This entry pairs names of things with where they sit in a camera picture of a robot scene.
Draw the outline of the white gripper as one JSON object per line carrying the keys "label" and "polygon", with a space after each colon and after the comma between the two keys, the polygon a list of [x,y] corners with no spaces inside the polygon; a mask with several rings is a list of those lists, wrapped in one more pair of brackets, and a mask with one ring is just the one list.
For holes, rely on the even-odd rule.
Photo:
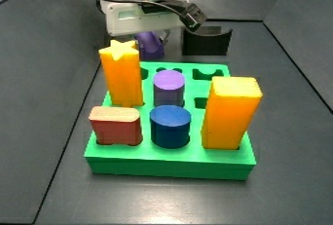
{"label": "white gripper", "polygon": [[114,37],[147,31],[159,31],[183,27],[179,16],[169,11],[146,14],[134,3],[102,1],[108,34]]}

